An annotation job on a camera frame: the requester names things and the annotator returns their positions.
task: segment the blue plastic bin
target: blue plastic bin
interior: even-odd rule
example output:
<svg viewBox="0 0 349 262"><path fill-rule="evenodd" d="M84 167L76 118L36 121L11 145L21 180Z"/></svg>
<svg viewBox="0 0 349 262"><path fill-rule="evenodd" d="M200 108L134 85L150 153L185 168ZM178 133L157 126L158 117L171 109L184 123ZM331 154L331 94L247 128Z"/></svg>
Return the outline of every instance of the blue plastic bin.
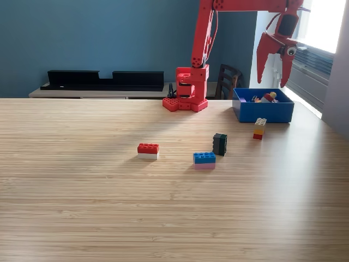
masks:
<svg viewBox="0 0 349 262"><path fill-rule="evenodd" d="M275 92L279 103L249 103L253 96L262 98L266 93ZM268 123L290 123L294 102L279 89L235 88L233 109L243 123L255 123L258 118L266 118Z"/></svg>

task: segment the blue box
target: blue box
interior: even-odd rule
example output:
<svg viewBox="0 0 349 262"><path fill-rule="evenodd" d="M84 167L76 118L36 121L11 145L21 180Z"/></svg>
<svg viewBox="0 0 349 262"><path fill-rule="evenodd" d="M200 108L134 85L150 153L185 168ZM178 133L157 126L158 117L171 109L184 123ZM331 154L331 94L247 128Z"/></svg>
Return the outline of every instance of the blue box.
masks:
<svg viewBox="0 0 349 262"><path fill-rule="evenodd" d="M194 164L216 163L216 155L213 152L192 154Z"/></svg>
<svg viewBox="0 0 349 262"><path fill-rule="evenodd" d="M279 103L250 102L253 96L262 98L266 93L276 93ZM258 118L267 119L267 123L290 123L292 120L294 102L280 89L234 88L233 109L243 123L255 123Z"/></svg>

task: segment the white lego brick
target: white lego brick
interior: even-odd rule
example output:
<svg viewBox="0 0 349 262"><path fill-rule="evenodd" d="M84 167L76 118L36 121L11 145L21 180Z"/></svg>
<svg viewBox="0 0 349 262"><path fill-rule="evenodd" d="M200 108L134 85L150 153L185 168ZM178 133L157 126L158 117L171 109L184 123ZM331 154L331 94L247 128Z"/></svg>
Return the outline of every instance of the white lego brick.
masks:
<svg viewBox="0 0 349 262"><path fill-rule="evenodd" d="M265 118L258 118L255 123L255 129L264 130L266 128L267 120Z"/></svg>
<svg viewBox="0 0 349 262"><path fill-rule="evenodd" d="M142 158L142 159L159 159L160 156L160 152L158 152L157 154L141 154L138 153L138 158Z"/></svg>

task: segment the chair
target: chair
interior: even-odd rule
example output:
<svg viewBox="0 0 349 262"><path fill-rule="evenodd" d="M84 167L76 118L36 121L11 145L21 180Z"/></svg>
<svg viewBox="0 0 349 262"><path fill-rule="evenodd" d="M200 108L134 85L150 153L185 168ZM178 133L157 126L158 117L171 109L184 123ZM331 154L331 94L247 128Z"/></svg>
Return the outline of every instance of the chair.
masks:
<svg viewBox="0 0 349 262"><path fill-rule="evenodd" d="M233 89L241 87L242 85L242 73L240 70L235 69L227 64L221 64L219 70L219 77L216 88L216 100L222 100L222 93L224 100L233 99Z"/></svg>

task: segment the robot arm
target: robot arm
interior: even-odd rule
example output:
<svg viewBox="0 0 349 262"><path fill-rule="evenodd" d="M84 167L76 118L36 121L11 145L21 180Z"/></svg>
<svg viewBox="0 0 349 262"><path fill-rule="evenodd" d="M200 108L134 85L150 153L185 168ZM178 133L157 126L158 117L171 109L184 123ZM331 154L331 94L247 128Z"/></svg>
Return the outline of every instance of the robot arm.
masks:
<svg viewBox="0 0 349 262"><path fill-rule="evenodd" d="M297 43L288 38L292 37L296 28L299 19L297 11L302 4L303 0L201 0L192 49L192 66L200 68L206 64L214 41L210 33L215 11L269 11L281 13L275 34L264 33L261 38L257 51L257 70L258 82L260 83L268 54L279 53L284 64L281 82L281 86L284 87L291 72Z"/></svg>
<svg viewBox="0 0 349 262"><path fill-rule="evenodd" d="M290 77L292 62L296 54L297 42L291 40L298 23L298 10L304 0L200 0L198 19L196 24L194 46L191 56L191 68L177 68L177 102L164 101L166 108L172 108L176 103L176 110L200 111L207 107L205 99L207 93L207 79L209 65L206 60L213 46L218 26L218 12L220 11L269 11L279 13L279 21L273 35L263 33L257 49L257 76L262 80L268 55L279 53L282 59L282 81L284 87ZM212 20L216 13L216 29L213 38L210 36Z"/></svg>

